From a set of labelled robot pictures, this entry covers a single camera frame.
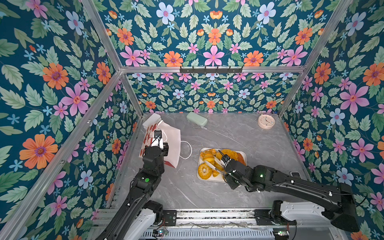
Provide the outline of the yellow fake croissant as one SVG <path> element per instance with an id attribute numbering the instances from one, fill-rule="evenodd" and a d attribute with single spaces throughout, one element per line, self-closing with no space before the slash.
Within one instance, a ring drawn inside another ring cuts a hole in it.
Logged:
<path id="1" fill-rule="evenodd" d="M 212 165 L 215 164 L 215 156 L 211 152 L 201 153 L 201 158 L 202 158 L 203 162 L 208 162 Z"/>

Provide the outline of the red white paper bag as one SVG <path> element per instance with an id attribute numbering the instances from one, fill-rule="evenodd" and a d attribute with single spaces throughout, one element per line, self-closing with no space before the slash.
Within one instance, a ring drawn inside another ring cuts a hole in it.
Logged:
<path id="1" fill-rule="evenodd" d="M 158 115 L 158 121 L 153 123 L 150 127 L 145 129 L 145 136 L 142 143 L 141 150 L 139 152 L 139 157 L 142 158 L 145 153 L 146 147 L 151 147 L 151 141 L 154 137 L 155 130 L 163 131 L 163 140 L 169 145 L 169 153 L 167 157 L 164 157 L 165 165 L 168 165 L 173 168 L 177 168 L 179 164 L 179 159 L 188 159 L 192 155 L 192 146 L 190 143 L 181 140 L 181 130 L 175 127 L 170 126 L 162 120 L 162 117 Z M 182 143 L 187 144 L 187 149 L 189 150 L 188 156 L 181 155 Z"/>

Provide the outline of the yellow flaky fake pastry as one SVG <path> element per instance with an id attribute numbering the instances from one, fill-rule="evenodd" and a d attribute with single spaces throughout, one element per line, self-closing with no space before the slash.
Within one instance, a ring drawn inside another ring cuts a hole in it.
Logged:
<path id="1" fill-rule="evenodd" d="M 215 149 L 208 149 L 207 150 L 208 153 L 212 154 L 212 155 L 216 155 L 217 151 Z"/>

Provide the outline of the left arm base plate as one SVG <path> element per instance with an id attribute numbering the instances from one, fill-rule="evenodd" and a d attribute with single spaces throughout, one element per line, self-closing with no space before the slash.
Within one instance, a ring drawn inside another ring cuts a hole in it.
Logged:
<path id="1" fill-rule="evenodd" d="M 177 223 L 178 211 L 177 210 L 163 210 L 164 226 L 174 227 Z"/>

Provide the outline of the orange triangular fake bread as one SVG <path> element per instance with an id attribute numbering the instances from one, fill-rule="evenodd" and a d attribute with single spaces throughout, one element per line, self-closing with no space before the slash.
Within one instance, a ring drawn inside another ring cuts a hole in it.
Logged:
<path id="1" fill-rule="evenodd" d="M 244 160 L 244 157 L 243 157 L 243 155 L 241 154 L 241 153 L 237 153 L 237 161 L 239 162 L 239 163 L 241 163 L 241 164 L 243 164 L 244 166 L 246 166 L 247 164 L 246 164 L 246 162 L 245 162 L 245 160 Z"/>

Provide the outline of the white plastic tray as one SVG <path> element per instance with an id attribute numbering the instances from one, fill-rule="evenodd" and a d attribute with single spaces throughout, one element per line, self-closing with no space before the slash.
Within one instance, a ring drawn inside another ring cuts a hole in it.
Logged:
<path id="1" fill-rule="evenodd" d="M 201 158 L 201 153 L 203 152 L 207 152 L 208 149 L 212 149 L 212 148 L 202 148 L 201 151 L 200 151 L 200 156 L 199 156 L 199 161 L 198 161 L 198 168 L 199 168 L 199 165 L 203 164 L 203 160 Z M 220 164 L 222 166 L 222 168 L 224 168 L 224 163 L 221 161 L 221 157 L 223 156 L 221 153 L 220 153 L 220 149 L 215 149 L 217 151 L 216 155 L 215 155 L 215 162 L 217 162 L 218 164 Z M 244 157 L 244 160 L 247 164 L 247 156 L 244 152 L 241 152 L 241 151 L 235 151 L 237 153 L 241 153 Z M 197 177 L 202 180 L 199 175 L 198 175 L 198 168 L 197 168 Z M 224 179 L 224 175 L 218 173 L 217 171 L 213 170 L 212 172 L 212 175 L 211 177 L 208 179 L 208 180 L 203 180 L 203 181 L 211 181 L 211 182 L 218 182 L 218 183 L 225 183 L 225 179 Z"/>

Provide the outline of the pink round alarm clock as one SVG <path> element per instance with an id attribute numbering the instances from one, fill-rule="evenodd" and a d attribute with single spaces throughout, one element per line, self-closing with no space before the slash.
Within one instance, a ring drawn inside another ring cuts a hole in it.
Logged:
<path id="1" fill-rule="evenodd" d="M 275 124 L 276 124 L 275 119 L 270 115 L 262 114 L 258 118 L 258 125 L 260 128 L 264 130 L 272 129 Z"/>

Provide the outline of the steel tongs white tips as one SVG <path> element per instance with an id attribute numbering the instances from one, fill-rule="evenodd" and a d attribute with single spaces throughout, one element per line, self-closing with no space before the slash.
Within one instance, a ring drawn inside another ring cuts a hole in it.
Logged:
<path id="1" fill-rule="evenodd" d="M 220 164 L 218 164 L 217 162 L 215 162 L 214 164 L 210 163 L 209 161 L 206 161 L 206 160 L 203 160 L 203 162 L 208 166 L 210 167 L 211 169 L 217 171 L 218 173 L 224 175 L 226 172 L 224 171 L 224 169 L 222 168 L 222 166 Z"/>

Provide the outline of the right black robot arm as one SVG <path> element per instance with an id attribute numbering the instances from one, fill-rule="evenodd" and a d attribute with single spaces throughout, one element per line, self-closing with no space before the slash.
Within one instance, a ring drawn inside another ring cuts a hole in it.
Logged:
<path id="1" fill-rule="evenodd" d="M 267 191 L 291 195 L 323 207 L 322 216 L 334 227 L 347 232 L 360 231 L 351 186 L 312 183 L 264 165 L 250 168 L 228 155 L 223 155 L 220 161 L 224 164 L 225 182 L 232 190 L 244 186 L 250 193 Z"/>

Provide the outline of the mint green glasses case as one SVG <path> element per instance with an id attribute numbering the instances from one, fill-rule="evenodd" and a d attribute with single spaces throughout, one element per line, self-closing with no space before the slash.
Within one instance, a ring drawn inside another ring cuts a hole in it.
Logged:
<path id="1" fill-rule="evenodd" d="M 201 116 L 201 115 L 198 115 L 194 112 L 190 112 L 187 114 L 187 120 L 200 126 L 200 127 L 205 127 L 208 123 L 208 119 Z"/>

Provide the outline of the aluminium front rail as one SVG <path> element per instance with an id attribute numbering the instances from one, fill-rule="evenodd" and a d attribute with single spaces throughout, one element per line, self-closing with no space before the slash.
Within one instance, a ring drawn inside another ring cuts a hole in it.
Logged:
<path id="1" fill-rule="evenodd" d="M 178 211 L 177 223 L 175 227 L 181 226 L 225 226 L 240 225 L 241 227 L 261 227 L 275 225 L 258 225 L 253 208 L 229 208 L 229 209 L 173 209 Z M 159 227 L 163 221 L 163 215 L 156 217 L 156 227 Z M 331 227 L 331 223 L 325 219 L 315 220 L 297 220 L 298 227 L 322 228 Z"/>

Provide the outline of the round striped fake bun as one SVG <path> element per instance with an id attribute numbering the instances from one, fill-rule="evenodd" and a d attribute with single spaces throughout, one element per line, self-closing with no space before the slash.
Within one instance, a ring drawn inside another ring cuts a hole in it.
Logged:
<path id="1" fill-rule="evenodd" d="M 203 163 L 199 165 L 198 175 L 202 180 L 208 180 L 211 177 L 212 172 L 212 168 L 209 167 L 207 164 Z"/>

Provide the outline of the white flat box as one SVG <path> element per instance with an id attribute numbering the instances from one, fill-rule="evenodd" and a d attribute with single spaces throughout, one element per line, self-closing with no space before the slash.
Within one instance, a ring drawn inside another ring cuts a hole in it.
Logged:
<path id="1" fill-rule="evenodd" d="M 153 113 L 150 114 L 149 117 L 143 122 L 143 127 L 147 129 L 150 127 L 153 123 L 156 123 L 158 121 L 158 115 Z"/>

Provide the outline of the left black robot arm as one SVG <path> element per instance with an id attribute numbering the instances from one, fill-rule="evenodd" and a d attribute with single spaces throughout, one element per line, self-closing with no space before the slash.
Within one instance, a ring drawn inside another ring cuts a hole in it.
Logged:
<path id="1" fill-rule="evenodd" d="M 150 198 L 165 172 L 164 157 L 168 151 L 163 132 L 155 130 L 154 139 L 144 149 L 143 167 L 132 180 L 123 205 L 98 240 L 138 240 L 150 226 L 162 222 L 163 205 Z"/>

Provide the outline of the large orange fake donut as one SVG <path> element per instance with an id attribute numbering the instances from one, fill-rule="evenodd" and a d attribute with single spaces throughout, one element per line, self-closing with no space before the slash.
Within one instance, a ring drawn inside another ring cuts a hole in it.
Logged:
<path id="1" fill-rule="evenodd" d="M 230 159 L 234 159 L 235 161 L 238 160 L 238 153 L 235 151 L 232 151 L 229 149 L 223 149 L 223 150 L 220 150 L 220 152 L 223 153 L 224 155 L 228 155 Z"/>

